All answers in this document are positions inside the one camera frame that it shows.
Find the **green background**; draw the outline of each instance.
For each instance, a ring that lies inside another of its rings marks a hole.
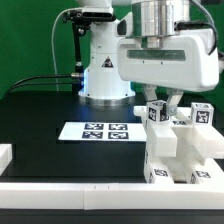
[[[51,53],[51,31],[57,15],[68,8],[77,7],[74,0],[7,0],[0,3],[0,98],[16,81],[34,75],[54,75]],[[224,51],[224,4],[208,5],[220,36],[219,49]],[[116,7],[119,19],[130,7]],[[203,19],[197,9],[191,11],[192,19]],[[89,35],[81,40],[84,66],[89,63]],[[70,22],[60,20],[55,33],[58,73],[74,71],[74,47]],[[223,74],[215,90],[203,93],[213,104],[224,111]],[[56,91],[55,86],[32,87],[33,90]],[[141,91],[141,86],[133,84]]]

